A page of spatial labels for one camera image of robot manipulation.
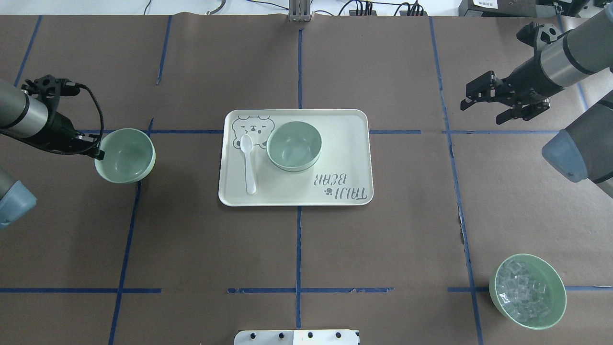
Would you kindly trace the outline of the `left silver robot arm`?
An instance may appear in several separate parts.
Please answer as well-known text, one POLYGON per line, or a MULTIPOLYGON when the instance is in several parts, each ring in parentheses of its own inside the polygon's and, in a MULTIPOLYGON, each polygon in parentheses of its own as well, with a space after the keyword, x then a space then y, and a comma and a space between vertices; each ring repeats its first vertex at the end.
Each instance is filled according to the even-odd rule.
POLYGON ((93 92, 84 84, 46 75, 25 80, 21 88, 1 81, 1 134, 37 150, 57 155, 85 155, 101 161, 104 131, 103 113, 93 92), (86 90, 99 115, 99 133, 86 138, 74 128, 72 121, 58 111, 63 97, 72 97, 86 90))

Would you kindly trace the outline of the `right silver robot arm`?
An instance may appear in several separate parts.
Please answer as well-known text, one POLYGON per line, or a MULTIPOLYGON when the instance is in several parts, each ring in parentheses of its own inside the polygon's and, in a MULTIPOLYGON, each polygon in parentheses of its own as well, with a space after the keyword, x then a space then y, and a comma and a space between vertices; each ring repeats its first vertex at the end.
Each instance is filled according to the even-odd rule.
MULTIPOLYGON (((612 7, 605 7, 586 22, 566 32, 553 24, 530 22, 516 37, 534 54, 510 75, 499 78, 492 70, 467 83, 460 109, 477 103, 499 103, 506 110, 496 116, 507 121, 532 120, 550 109, 550 98, 577 87, 603 70, 612 70, 612 7)), ((541 154, 547 163, 572 183, 588 180, 608 196, 613 194, 613 110, 611 92, 545 144, 541 154)))

